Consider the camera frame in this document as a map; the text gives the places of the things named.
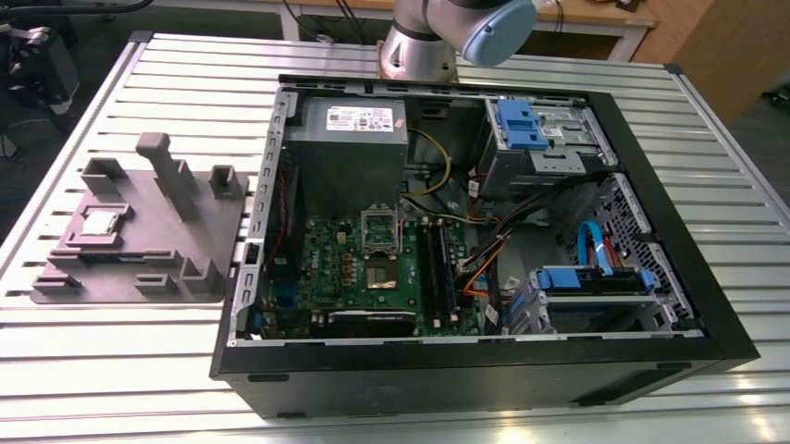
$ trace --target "floor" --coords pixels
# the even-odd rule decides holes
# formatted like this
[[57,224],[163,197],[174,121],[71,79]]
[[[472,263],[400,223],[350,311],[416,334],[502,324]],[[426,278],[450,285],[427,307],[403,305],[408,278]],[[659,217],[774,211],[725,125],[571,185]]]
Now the floor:
[[[307,19],[304,24],[339,41],[355,43],[351,27],[336,18]],[[121,52],[131,31],[153,30],[186,34],[279,39],[279,18],[274,14],[239,13],[149,7],[137,14],[105,20],[75,18],[80,45],[72,51],[81,85],[76,93],[67,124],[79,120],[112,63]],[[388,24],[370,20],[364,24],[368,43],[387,36]],[[0,97],[0,122],[15,122],[5,133],[23,147],[16,162],[0,159],[0,242],[25,208],[43,176],[57,156],[67,135],[41,119],[36,110],[24,109],[5,96]],[[790,107],[779,109],[761,99],[731,128],[733,135],[786,202],[790,203]]]

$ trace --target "table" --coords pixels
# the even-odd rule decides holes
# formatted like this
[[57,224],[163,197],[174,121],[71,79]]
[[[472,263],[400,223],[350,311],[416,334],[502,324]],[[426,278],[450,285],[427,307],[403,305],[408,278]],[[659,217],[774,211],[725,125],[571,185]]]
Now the table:
[[224,383],[207,377],[219,304],[33,304],[31,282],[77,207],[85,190],[79,171],[92,156],[149,168],[133,152],[135,140],[141,131],[164,131],[174,157],[192,171],[230,164],[255,174],[276,76],[376,75],[368,46],[133,37],[0,247],[0,438],[790,440],[790,214],[683,75],[657,65],[516,56],[494,69],[459,61],[459,74],[467,83],[614,95],[763,355],[730,373],[694,377],[621,407],[264,422]]
[[[350,0],[348,4],[360,19],[392,20],[394,1]],[[560,1],[566,12],[563,32],[617,37],[617,44],[609,55],[609,60],[613,62],[631,60],[647,31],[659,23],[659,19],[649,8],[642,5],[635,13],[630,13],[618,9],[613,3],[595,3],[590,0]],[[135,0],[116,0],[115,3],[128,4],[135,3]],[[298,17],[302,15],[342,17],[335,0],[288,0],[288,4]],[[288,13],[282,0],[156,0],[155,5],[272,12],[280,16],[283,39],[296,42],[300,40],[299,24]],[[556,12],[556,6],[540,8],[535,24],[536,31],[554,31]]]

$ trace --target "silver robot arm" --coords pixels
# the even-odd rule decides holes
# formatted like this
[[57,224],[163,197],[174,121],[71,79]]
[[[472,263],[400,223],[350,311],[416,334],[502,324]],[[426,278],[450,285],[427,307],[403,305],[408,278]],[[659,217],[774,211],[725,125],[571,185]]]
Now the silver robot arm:
[[526,42],[535,17],[532,0],[399,0],[383,77],[451,82],[455,51],[478,67],[499,65]]

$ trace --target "motherboard chip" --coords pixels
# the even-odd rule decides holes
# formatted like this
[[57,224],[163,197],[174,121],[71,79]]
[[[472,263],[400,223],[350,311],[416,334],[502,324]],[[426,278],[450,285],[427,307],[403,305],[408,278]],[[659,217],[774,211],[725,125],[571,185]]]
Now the motherboard chip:
[[398,261],[388,258],[366,260],[366,287],[368,289],[398,288]]

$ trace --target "blue latch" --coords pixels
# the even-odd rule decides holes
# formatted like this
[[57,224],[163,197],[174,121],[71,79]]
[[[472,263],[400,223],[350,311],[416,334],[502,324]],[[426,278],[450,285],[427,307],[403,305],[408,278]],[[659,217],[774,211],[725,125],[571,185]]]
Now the blue latch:
[[550,144],[538,130],[539,117],[526,100],[500,100],[499,121],[507,148],[514,150],[544,151]]
[[645,290],[653,291],[653,289],[655,289],[655,279],[653,277],[653,272],[650,270],[642,269],[639,270],[639,275],[642,276],[642,282],[645,283]]
[[543,268],[538,272],[538,285],[546,289],[579,289],[582,282],[573,268]]

